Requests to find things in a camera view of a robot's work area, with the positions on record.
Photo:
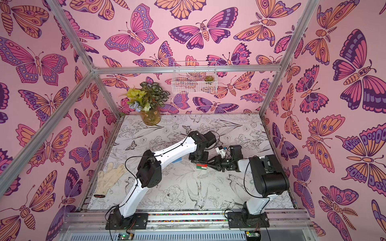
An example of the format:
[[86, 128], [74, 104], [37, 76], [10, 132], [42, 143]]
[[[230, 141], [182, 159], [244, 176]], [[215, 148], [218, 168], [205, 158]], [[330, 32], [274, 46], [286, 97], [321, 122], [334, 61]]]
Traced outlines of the blue lego brick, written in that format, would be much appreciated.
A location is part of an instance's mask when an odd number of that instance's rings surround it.
[[182, 161], [182, 158], [178, 158], [175, 161], [173, 161], [172, 163], [177, 163], [177, 162], [180, 162], [180, 161]]

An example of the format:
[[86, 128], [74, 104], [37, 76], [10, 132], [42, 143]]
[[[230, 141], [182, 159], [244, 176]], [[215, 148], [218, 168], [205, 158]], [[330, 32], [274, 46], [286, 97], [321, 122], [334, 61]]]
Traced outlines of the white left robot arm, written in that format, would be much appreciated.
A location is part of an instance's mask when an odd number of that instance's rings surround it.
[[129, 228], [134, 220], [138, 205], [149, 189], [162, 180], [162, 170], [169, 164], [186, 155], [195, 164], [207, 164], [209, 148], [216, 144], [214, 132], [201, 134], [190, 132], [182, 141], [160, 151], [146, 150], [137, 167], [135, 182], [126, 198], [117, 206], [110, 208], [106, 214], [106, 230], [122, 230]]

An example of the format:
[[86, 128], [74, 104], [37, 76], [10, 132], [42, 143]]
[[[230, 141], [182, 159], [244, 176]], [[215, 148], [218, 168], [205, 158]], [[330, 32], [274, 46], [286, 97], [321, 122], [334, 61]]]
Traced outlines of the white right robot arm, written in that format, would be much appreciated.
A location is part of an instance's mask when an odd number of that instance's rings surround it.
[[275, 155], [244, 157], [240, 145], [215, 148], [215, 156], [209, 158], [204, 150], [204, 164], [219, 172], [244, 173], [243, 188], [249, 199], [240, 211], [225, 211], [229, 228], [269, 228], [266, 214], [268, 204], [289, 189], [289, 181]]

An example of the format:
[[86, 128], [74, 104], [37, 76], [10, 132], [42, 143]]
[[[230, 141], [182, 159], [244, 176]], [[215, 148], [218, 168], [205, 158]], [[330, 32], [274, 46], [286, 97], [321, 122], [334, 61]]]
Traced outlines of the potted plant in glass vase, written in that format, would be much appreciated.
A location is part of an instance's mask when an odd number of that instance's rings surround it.
[[127, 104], [142, 118], [147, 126], [155, 126], [161, 121], [160, 108], [169, 99], [170, 92], [164, 90], [159, 83], [146, 80], [139, 88], [131, 88], [126, 94]]

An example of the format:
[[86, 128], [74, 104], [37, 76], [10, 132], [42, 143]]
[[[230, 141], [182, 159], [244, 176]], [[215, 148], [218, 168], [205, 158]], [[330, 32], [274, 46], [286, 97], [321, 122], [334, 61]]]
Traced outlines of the cream work glove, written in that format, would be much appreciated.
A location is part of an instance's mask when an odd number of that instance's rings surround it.
[[97, 177], [97, 186], [93, 196], [95, 198], [105, 198], [109, 189], [127, 172], [124, 164], [114, 167], [114, 163], [107, 164], [106, 171], [99, 171]]

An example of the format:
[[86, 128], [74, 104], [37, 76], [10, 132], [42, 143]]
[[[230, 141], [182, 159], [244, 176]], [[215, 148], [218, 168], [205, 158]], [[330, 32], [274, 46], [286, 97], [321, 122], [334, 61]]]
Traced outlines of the aluminium frame top crossbar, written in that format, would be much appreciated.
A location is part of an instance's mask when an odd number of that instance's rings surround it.
[[280, 71], [280, 65], [225, 65], [225, 66], [176, 66], [176, 67], [107, 67], [97, 68], [95, 74], [130, 74], [130, 73], [174, 73], [180, 72], [245, 72], [245, 71]]

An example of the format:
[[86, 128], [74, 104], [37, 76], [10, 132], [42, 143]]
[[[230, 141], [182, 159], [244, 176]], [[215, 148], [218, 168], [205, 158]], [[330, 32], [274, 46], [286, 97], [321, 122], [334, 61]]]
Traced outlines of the aluminium frame left diagonal beam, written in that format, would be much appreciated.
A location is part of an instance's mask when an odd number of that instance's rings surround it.
[[11, 164], [1, 174], [1, 196], [11, 186], [13, 181], [22, 172], [24, 167], [28, 164], [32, 156], [37, 152], [39, 147], [47, 139], [50, 133], [61, 122], [61, 119], [69, 111], [69, 109], [76, 102], [77, 98], [81, 95], [86, 86], [94, 78], [94, 73], [90, 71], [82, 79], [82, 81], [76, 85], [70, 95], [63, 101], [59, 108], [52, 114], [52, 116], [46, 121], [46, 123], [36, 132], [32, 140], [30, 140], [25, 147], [15, 156]]

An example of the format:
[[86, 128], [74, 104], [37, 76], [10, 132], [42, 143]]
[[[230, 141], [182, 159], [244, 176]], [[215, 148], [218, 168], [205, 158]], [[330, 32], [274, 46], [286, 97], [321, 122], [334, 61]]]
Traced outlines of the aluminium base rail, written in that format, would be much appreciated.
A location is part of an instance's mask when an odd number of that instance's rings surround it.
[[269, 209], [242, 221], [237, 210], [144, 211], [125, 228], [108, 226], [103, 212], [71, 213], [58, 241], [317, 241], [311, 220], [299, 209]]

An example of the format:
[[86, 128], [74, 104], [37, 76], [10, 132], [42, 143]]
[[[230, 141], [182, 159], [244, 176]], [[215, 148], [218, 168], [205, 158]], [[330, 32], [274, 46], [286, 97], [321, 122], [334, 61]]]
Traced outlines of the aluminium frame post back right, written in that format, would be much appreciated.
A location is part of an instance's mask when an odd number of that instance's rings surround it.
[[274, 75], [273, 81], [271, 82], [271, 85], [268, 89], [266, 97], [263, 101], [263, 104], [262, 104], [261, 109], [259, 111], [260, 117], [264, 116], [264, 113], [269, 106], [269, 102], [271, 101], [278, 85], [281, 83], [281, 79], [285, 74], [285, 70], [289, 66], [289, 63], [292, 60], [292, 57], [295, 53], [296, 47], [298, 46], [303, 34], [305, 33], [306, 28], [308, 27], [309, 22], [313, 16], [313, 13], [317, 9], [318, 4], [319, 4], [318, 0], [307, 1], [306, 7], [305, 7], [301, 17], [298, 20], [295, 32], [293, 33], [293, 36], [292, 36], [290, 43], [289, 43], [289, 46], [287, 47], [287, 50], [286, 50], [286, 52], [281, 60], [280, 69]]

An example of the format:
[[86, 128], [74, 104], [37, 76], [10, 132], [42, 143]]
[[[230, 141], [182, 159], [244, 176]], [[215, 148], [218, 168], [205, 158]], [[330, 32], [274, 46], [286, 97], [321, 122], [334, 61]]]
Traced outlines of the aluminium frame post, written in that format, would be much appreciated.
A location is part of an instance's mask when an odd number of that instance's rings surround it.
[[308, 27], [309, 22], [313, 16], [313, 13], [317, 9], [318, 4], [319, 4], [318, 0], [307, 1], [306, 7], [305, 7], [301, 17], [298, 20], [295, 32], [293, 33], [293, 36], [292, 36], [290, 43], [289, 43], [289, 46], [287, 47], [287, 50], [286, 50], [286, 52], [281, 60], [280, 69], [274, 75], [273, 81], [271, 82], [271, 85], [268, 89], [266, 97], [263, 101], [263, 104], [262, 104], [261, 109], [259, 111], [260, 117], [264, 116], [264, 113], [269, 106], [269, 102], [271, 101], [278, 85], [281, 83], [281, 79], [285, 74], [285, 70], [289, 66], [289, 63], [292, 60], [292, 57], [295, 53], [296, 47], [298, 46], [303, 34], [305, 33], [306, 28]]
[[104, 85], [99, 75], [96, 74], [97, 68], [94, 66], [93, 62], [89, 58], [89, 55], [87, 54], [84, 47], [82, 46], [79, 40], [79, 37], [77, 36], [75, 30], [72, 28], [72, 25], [68, 20], [66, 14], [64, 13], [63, 9], [61, 8], [60, 4], [57, 1], [53, 1], [53, 0], [48, 0], [47, 4], [51, 9], [52, 14], [58, 20], [62, 29], [64, 30], [67, 37], [69, 38], [71, 44], [73, 45], [73, 49], [78, 53], [79, 58], [84, 64], [84, 66], [86, 67], [86, 69], [88, 70], [88, 73], [92, 76], [96, 85], [99, 87], [100, 92], [103, 94], [103, 97], [108, 103], [111, 111], [115, 114], [117, 118], [120, 118], [120, 113], [117, 109], [117, 106], [113, 98], [111, 97], [109, 91], [107, 90], [106, 86]]

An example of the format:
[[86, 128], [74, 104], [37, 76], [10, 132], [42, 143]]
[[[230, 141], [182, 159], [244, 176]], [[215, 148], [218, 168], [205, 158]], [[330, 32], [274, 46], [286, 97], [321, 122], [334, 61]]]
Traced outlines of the aluminium frame post back left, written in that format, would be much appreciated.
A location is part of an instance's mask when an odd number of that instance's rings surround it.
[[89, 58], [89, 55], [87, 54], [84, 47], [82, 46], [79, 40], [79, 37], [77, 36], [75, 30], [72, 28], [72, 25], [68, 20], [66, 14], [64, 13], [63, 9], [61, 8], [60, 4], [57, 1], [53, 1], [53, 0], [48, 0], [47, 4], [51, 9], [52, 14], [58, 20], [62, 29], [64, 30], [67, 37], [69, 38], [71, 44], [73, 45], [73, 49], [78, 53], [79, 58], [84, 64], [84, 66], [86, 67], [86, 69], [88, 70], [88, 73], [92, 76], [96, 85], [99, 87], [100, 92], [103, 94], [103, 97], [108, 103], [111, 111], [115, 114], [117, 118], [120, 118], [120, 113], [117, 109], [117, 106], [113, 98], [111, 97], [109, 91], [107, 90], [106, 86], [104, 85], [99, 75], [96, 74], [97, 68], [94, 66], [93, 62]]

